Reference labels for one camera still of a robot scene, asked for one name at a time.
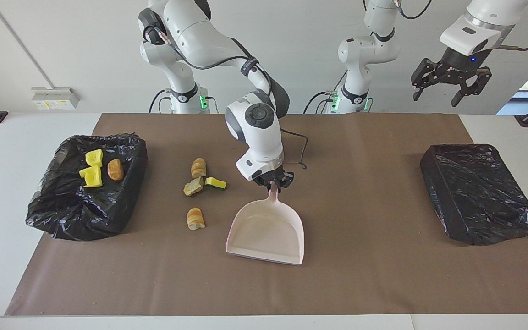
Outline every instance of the pink dustpan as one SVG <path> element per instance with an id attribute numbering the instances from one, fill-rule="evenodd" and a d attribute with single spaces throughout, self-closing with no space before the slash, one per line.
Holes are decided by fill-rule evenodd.
<path id="1" fill-rule="evenodd" d="M 304 257 L 304 231 L 299 215 L 278 200 L 272 186 L 265 200 L 245 205 L 233 219 L 226 245 L 227 253 L 301 265 Z"/>

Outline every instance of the tabletop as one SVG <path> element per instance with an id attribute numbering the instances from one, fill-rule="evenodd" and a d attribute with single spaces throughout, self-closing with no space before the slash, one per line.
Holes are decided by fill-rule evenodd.
<path id="1" fill-rule="evenodd" d="M 18 114 L 0 125 L 0 329 L 44 328 L 361 328 L 454 329 L 528 326 L 528 315 L 348 315 L 294 317 L 41 317 L 3 318 L 6 307 L 38 244 L 41 232 L 25 226 L 27 204 L 57 146 L 74 134 L 90 134 L 99 114 Z M 512 117 L 461 115 L 475 143 L 495 146 L 528 197 L 528 129 Z"/>

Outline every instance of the brown table mat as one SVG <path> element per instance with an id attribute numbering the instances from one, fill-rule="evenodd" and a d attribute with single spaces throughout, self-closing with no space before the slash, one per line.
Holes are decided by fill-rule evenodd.
<path id="1" fill-rule="evenodd" d="M 457 115 L 290 115 L 307 170 L 280 195 L 301 216 L 302 266 L 226 254 L 237 211 L 266 197 L 235 168 L 246 146 L 223 115 L 102 115 L 94 134 L 136 132 L 149 164 L 123 234 L 44 235 L 6 315 L 528 314 L 528 239 L 470 247 L 447 238 L 419 161 L 429 145 L 471 143 Z M 283 134 L 286 161 L 303 141 Z M 193 198 L 196 157 L 226 180 Z M 203 210 L 207 228 L 185 215 Z"/>

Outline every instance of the black plastic bag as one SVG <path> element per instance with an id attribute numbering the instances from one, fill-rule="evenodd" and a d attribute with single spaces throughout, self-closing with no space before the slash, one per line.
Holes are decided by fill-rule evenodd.
<path id="1" fill-rule="evenodd" d="M 528 236 L 528 200 L 493 146 L 431 146 L 421 171 L 450 238 L 486 246 Z"/>
<path id="2" fill-rule="evenodd" d="M 85 153 L 96 149 L 103 150 L 103 186 L 83 188 L 79 171 L 88 167 Z M 123 165 L 122 181 L 113 181 L 107 174 L 107 163 L 113 159 Z M 147 164 L 146 143 L 135 134 L 72 136 L 48 165 L 28 205 L 26 224 L 64 240 L 115 236 L 134 211 Z"/>

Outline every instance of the wall outlet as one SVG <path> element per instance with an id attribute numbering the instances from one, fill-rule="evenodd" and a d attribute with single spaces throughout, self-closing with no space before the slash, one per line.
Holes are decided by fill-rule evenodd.
<path id="1" fill-rule="evenodd" d="M 36 94 L 32 98 L 32 103 L 34 103 L 34 106 L 36 106 L 38 110 L 50 109 L 48 104 L 46 104 L 46 102 L 44 101 L 44 98 L 46 98 L 46 94 Z"/>
<path id="2" fill-rule="evenodd" d="M 75 110 L 79 98 L 70 88 L 32 88 L 32 103 L 39 110 Z"/>

